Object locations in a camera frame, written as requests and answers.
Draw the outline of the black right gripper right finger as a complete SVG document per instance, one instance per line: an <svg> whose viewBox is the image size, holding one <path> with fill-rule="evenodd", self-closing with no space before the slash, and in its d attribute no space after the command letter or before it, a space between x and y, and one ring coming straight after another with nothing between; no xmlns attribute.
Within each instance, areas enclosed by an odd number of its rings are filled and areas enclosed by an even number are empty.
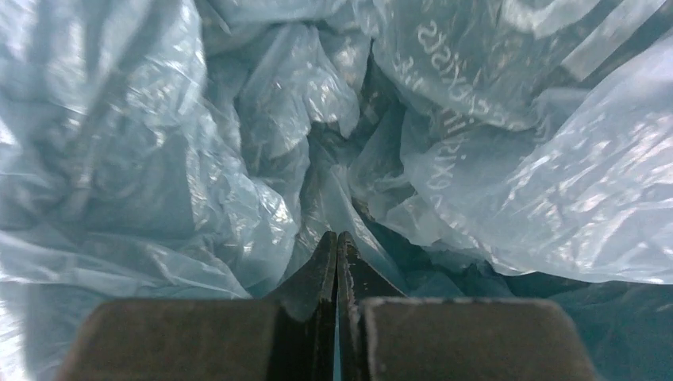
<svg viewBox="0 0 673 381"><path fill-rule="evenodd" d="M350 233L336 244L344 380L595 380L572 320L552 302L412 298Z"/></svg>

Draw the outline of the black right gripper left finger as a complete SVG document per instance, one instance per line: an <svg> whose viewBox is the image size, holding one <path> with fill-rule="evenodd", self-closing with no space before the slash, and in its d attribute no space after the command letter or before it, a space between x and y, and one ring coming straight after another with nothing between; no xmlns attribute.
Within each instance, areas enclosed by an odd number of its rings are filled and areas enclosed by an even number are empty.
<svg viewBox="0 0 673 381"><path fill-rule="evenodd" d="M141 299L101 304L59 380L330 380L337 235L258 299Z"/></svg>

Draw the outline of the light blue plastic trash bag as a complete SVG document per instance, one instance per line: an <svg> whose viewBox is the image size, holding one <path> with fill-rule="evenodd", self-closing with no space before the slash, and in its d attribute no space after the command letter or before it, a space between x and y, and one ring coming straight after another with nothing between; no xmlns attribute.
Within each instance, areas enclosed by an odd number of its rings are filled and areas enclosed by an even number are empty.
<svg viewBox="0 0 673 381"><path fill-rule="evenodd" d="M1 377L113 298L262 297L364 218L672 287L669 1L4 1Z"/></svg>

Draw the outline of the teal plastic trash bin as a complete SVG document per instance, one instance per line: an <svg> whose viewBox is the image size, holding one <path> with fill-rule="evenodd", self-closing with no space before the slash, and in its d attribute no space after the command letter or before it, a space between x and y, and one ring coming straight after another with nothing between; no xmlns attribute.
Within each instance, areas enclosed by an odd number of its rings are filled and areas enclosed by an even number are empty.
<svg viewBox="0 0 673 381"><path fill-rule="evenodd" d="M365 225L391 254L413 297L545 298L572 318L600 380L672 378L672 287L586 283L534 272L500 275L485 261L453 271L444 252L426 252L369 217Z"/></svg>

